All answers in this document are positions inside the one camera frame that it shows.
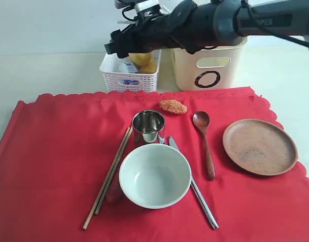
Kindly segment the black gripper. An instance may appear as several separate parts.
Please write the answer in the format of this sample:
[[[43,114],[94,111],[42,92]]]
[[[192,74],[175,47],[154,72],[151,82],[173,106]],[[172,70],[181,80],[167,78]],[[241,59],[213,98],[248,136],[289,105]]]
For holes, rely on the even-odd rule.
[[[175,41],[166,31],[168,16],[160,16],[143,23],[131,24],[111,33],[105,44],[107,54],[126,58],[130,53],[147,53],[158,49],[175,47]]]

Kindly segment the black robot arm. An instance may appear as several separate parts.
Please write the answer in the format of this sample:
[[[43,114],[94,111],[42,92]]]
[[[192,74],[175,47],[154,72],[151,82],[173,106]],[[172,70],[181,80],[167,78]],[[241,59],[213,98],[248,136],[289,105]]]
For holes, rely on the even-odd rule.
[[[309,1],[182,1],[168,10],[159,1],[115,1],[122,13],[136,16],[111,33],[108,54],[180,48],[189,54],[219,46],[236,46],[248,36],[270,35],[309,49]]]

